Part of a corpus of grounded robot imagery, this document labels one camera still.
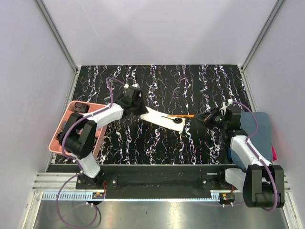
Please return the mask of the orange handled utensil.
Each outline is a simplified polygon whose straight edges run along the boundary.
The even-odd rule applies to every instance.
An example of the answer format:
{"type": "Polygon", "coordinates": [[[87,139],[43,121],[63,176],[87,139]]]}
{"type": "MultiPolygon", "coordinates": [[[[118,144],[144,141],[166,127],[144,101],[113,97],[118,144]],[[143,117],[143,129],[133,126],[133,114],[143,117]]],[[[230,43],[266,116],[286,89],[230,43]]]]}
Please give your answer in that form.
{"type": "Polygon", "coordinates": [[[175,117],[175,118],[194,118],[194,114],[181,114],[181,115],[167,115],[166,117],[175,117]]]}

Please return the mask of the black handled utensil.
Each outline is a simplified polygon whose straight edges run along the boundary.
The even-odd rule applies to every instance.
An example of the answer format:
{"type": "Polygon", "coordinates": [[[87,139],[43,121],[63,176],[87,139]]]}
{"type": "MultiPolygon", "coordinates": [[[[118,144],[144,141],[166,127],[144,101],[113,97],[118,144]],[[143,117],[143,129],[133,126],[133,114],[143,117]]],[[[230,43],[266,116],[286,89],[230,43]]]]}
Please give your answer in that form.
{"type": "Polygon", "coordinates": [[[170,118],[169,116],[162,116],[162,117],[172,120],[175,124],[180,124],[183,122],[183,119],[179,117],[174,117],[174,118],[170,118]]]}

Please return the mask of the white cloth napkin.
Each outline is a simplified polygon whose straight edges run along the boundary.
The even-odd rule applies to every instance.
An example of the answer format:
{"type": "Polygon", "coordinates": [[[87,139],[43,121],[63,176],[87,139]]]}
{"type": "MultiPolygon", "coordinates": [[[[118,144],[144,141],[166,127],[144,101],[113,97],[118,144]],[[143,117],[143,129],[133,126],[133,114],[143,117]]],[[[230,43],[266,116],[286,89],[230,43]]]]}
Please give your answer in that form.
{"type": "Polygon", "coordinates": [[[185,126],[185,118],[183,119],[183,122],[180,124],[175,124],[172,120],[163,118],[162,116],[167,116],[168,114],[153,110],[149,107],[146,107],[148,113],[142,114],[140,118],[144,121],[153,123],[155,125],[167,128],[169,130],[182,132],[185,126]]]}

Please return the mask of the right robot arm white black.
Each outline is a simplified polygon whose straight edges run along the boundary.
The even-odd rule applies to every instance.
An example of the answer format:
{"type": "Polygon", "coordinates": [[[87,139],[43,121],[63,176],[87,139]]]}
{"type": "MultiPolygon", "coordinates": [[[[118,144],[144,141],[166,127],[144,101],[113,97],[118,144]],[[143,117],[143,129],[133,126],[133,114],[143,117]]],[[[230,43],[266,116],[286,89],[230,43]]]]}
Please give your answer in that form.
{"type": "Polygon", "coordinates": [[[231,185],[240,190],[249,208],[272,211],[285,204],[284,170],[268,161],[251,142],[251,136],[242,128],[242,110],[233,105],[214,108],[194,118],[205,128],[218,128],[227,146],[234,151],[246,171],[229,168],[216,177],[218,187],[231,185]]]}

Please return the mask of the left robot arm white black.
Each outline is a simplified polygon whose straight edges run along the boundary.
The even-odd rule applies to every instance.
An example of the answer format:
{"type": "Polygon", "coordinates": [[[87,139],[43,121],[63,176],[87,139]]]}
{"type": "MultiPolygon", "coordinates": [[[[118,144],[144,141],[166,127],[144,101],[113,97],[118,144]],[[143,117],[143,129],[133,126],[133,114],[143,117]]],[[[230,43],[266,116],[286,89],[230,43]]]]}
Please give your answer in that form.
{"type": "Polygon", "coordinates": [[[129,85],[114,103],[87,114],[73,112],[59,138],[62,153],[75,159],[81,171],[87,176],[86,183],[93,189],[99,188],[103,177],[100,166],[92,154],[97,130],[129,115],[148,113],[138,84],[129,85]]]}

